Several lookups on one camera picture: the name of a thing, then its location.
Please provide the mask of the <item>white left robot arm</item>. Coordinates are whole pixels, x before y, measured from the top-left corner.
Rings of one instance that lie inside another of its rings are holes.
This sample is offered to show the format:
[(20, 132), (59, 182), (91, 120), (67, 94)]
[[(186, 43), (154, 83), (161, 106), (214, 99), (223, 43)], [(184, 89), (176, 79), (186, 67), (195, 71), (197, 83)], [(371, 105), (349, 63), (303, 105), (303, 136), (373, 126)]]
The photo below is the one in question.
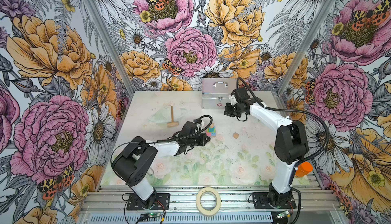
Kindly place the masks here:
[(186, 155), (195, 147), (204, 147), (210, 141), (206, 130), (212, 125), (213, 118), (201, 116), (192, 122), (186, 122), (181, 131), (168, 139), (147, 142), (140, 136), (130, 142), (110, 165), (113, 172), (132, 190), (130, 197), (135, 197), (135, 203), (143, 209), (151, 209), (159, 203), (155, 188), (149, 183), (146, 175), (156, 158), (166, 156)]

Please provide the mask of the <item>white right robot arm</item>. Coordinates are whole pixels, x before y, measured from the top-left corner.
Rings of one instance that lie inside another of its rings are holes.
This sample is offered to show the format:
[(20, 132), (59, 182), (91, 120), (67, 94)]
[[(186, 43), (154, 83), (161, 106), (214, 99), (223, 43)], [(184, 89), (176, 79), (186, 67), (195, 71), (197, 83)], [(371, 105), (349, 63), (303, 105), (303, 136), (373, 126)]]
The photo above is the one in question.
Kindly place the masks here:
[(251, 97), (245, 87), (231, 92), (224, 115), (237, 119), (242, 115), (250, 115), (276, 133), (274, 151), (278, 160), (267, 199), (273, 207), (283, 206), (291, 199), (292, 183), (299, 161), (304, 159), (309, 150), (303, 123), (281, 116), (277, 109), (267, 106), (257, 97)]

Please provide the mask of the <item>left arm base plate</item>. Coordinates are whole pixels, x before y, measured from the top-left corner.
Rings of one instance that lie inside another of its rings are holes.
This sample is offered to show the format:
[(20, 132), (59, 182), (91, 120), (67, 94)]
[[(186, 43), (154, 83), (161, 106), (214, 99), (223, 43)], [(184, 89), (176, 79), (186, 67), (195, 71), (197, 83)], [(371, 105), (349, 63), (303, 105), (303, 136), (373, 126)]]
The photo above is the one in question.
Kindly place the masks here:
[(170, 205), (169, 193), (153, 193), (147, 200), (142, 200), (135, 193), (130, 193), (126, 198), (128, 211), (168, 210)]

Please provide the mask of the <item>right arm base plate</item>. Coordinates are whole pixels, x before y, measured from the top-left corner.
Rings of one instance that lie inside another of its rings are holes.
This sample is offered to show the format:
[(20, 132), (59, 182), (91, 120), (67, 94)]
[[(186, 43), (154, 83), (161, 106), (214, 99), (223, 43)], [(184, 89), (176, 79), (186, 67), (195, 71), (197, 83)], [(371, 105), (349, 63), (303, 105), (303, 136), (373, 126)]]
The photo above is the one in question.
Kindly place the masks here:
[(253, 192), (248, 200), (255, 209), (295, 209), (297, 207), (291, 192), (284, 194)]

